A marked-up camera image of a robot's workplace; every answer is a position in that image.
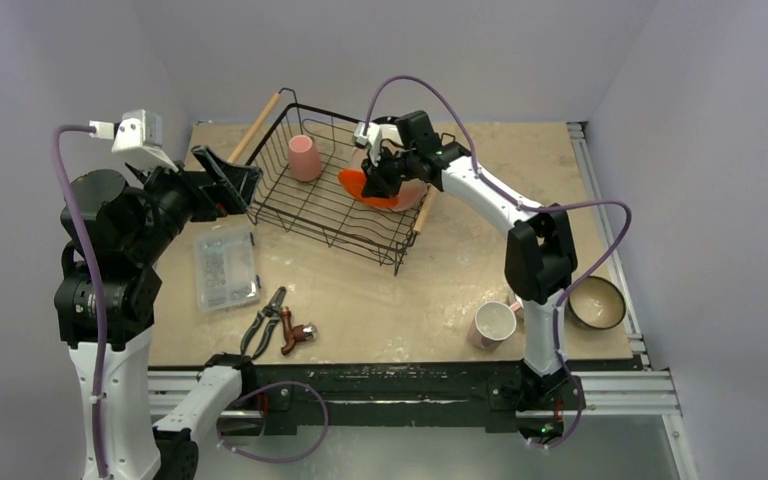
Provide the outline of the orange plate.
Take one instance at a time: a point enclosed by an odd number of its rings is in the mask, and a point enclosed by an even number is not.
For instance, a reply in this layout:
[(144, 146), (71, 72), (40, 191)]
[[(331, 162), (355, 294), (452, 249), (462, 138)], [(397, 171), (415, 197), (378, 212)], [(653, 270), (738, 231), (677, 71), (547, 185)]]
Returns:
[(366, 185), (366, 176), (361, 170), (344, 169), (337, 175), (337, 178), (340, 185), (352, 198), (366, 206), (390, 209), (398, 204), (398, 197), (364, 197), (362, 192)]

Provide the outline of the pink rimmed large plate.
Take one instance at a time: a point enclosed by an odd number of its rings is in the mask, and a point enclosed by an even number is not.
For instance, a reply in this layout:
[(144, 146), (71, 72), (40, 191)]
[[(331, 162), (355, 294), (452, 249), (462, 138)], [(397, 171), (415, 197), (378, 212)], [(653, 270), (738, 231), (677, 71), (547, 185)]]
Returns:
[[(405, 151), (403, 142), (398, 133), (397, 127), (392, 124), (381, 124), (379, 130), (382, 134), (383, 148), (387, 148), (392, 154), (398, 154)], [(349, 161), (349, 169), (361, 171), (362, 162), (367, 158), (367, 152), (361, 148), (355, 148)], [(409, 180), (400, 185), (399, 193), (396, 196), (396, 203), (381, 206), (374, 205), (374, 202), (380, 203), (380, 199), (364, 200), (364, 203), (375, 208), (392, 210), (393, 212), (402, 212), (413, 208), (418, 204), (422, 197), (427, 193), (428, 187), (421, 180)]]

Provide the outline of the red rimmed plate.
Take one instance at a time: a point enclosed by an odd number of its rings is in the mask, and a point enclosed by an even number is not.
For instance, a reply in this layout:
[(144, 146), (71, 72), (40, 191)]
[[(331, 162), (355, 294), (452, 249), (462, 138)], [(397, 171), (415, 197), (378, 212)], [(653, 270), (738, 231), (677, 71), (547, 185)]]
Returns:
[(368, 122), (368, 127), (372, 128), (373, 126), (381, 126), (381, 125), (396, 125), (397, 120), (399, 119), (398, 116), (379, 116), (376, 118), (371, 119)]

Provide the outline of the black wire dish rack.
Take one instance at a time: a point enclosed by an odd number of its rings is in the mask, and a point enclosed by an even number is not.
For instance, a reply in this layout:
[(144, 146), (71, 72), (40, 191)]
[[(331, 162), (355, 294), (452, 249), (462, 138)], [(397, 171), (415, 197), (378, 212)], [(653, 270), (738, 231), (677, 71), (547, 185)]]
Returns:
[[(410, 247), (428, 190), (395, 210), (375, 208), (354, 199), (338, 181), (360, 152), (352, 143), (358, 120), (298, 101), (294, 90), (278, 94), (278, 113), (267, 119), (269, 128), (247, 155), (246, 163), (261, 169), (262, 177), (248, 210), (255, 224), (271, 224), (329, 247), (340, 249), (398, 274)], [(322, 171), (302, 182), (291, 174), (290, 140), (309, 137)]]

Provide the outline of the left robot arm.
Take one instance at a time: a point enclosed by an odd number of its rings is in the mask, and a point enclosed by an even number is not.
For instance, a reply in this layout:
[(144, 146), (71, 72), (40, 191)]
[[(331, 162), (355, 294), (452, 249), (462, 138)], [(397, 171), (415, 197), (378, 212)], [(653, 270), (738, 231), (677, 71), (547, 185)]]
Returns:
[(132, 186), (94, 170), (67, 185), (60, 221), (69, 234), (54, 296), (82, 396), (88, 479), (194, 474), (190, 427), (164, 433), (151, 421), (148, 353), (162, 282), (155, 266), (191, 222), (244, 214), (263, 172), (193, 148), (197, 171), (157, 167)]

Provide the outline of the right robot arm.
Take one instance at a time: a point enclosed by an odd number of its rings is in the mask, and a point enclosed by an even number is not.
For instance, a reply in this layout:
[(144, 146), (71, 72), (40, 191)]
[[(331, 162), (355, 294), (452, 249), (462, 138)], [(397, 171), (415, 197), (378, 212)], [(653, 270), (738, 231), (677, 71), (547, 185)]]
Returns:
[(526, 344), (519, 404), (544, 407), (572, 381), (563, 351), (563, 294), (578, 268), (569, 216), (516, 192), (480, 164), (475, 144), (444, 142), (426, 112), (361, 121), (353, 132), (365, 151), (361, 197), (390, 199), (408, 180), (457, 198), (505, 238), (504, 277), (524, 310)]

